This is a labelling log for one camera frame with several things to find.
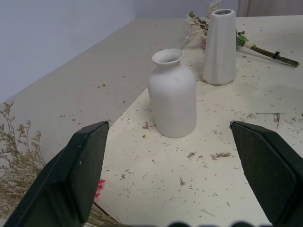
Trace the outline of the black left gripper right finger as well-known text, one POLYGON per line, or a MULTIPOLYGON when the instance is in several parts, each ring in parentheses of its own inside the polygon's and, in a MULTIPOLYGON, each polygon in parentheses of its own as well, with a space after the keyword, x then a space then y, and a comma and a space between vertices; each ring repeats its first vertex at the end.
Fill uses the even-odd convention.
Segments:
POLYGON ((244 175, 269 222, 303 225, 303 159, 276 132, 232 121, 230 129, 244 175))

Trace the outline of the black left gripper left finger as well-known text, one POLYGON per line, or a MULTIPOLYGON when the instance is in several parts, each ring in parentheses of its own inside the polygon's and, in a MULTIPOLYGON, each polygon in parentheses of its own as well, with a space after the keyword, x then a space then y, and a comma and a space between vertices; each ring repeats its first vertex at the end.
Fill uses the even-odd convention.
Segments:
POLYGON ((42 169, 6 227, 82 227, 88 221, 104 160, 109 123, 73 134, 42 169))

